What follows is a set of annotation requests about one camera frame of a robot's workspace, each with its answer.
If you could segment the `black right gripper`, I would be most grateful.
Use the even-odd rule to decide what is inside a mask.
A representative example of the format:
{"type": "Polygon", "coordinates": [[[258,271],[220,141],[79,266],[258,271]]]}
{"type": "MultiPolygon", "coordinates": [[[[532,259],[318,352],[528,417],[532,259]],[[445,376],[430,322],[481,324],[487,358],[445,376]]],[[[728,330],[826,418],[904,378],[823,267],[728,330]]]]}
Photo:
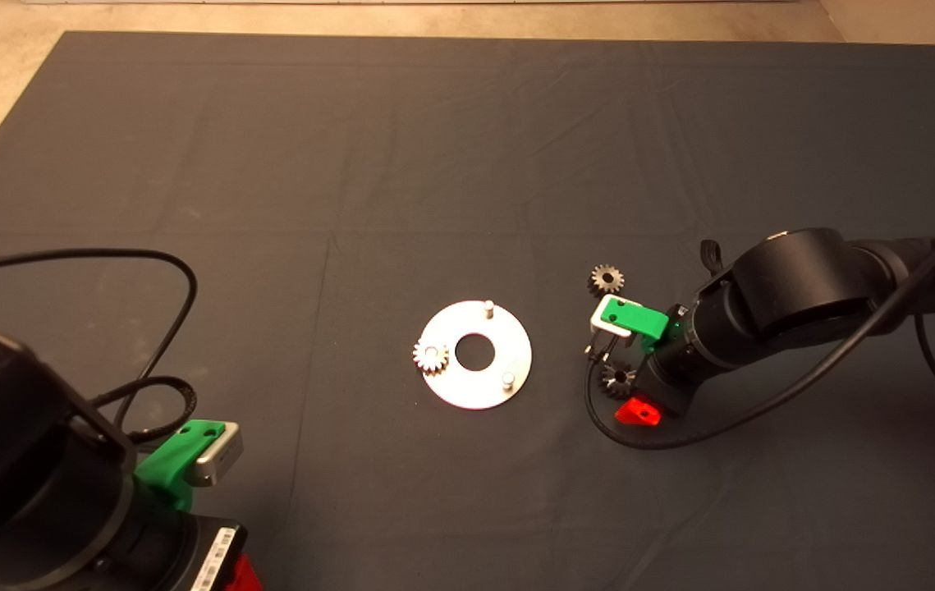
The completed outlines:
{"type": "Polygon", "coordinates": [[[658,426],[662,415],[682,418],[694,399],[694,384],[662,367],[656,355],[648,355],[635,373],[635,393],[615,411],[621,425],[658,426]]]}

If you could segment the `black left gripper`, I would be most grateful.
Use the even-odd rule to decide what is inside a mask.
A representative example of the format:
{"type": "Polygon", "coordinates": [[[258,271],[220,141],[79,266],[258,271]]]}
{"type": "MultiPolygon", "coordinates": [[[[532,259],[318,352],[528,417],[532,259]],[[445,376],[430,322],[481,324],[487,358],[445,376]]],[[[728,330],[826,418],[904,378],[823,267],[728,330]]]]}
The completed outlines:
{"type": "Polygon", "coordinates": [[[177,590],[264,591],[247,554],[240,521],[186,514],[186,537],[176,566],[177,590]]]}

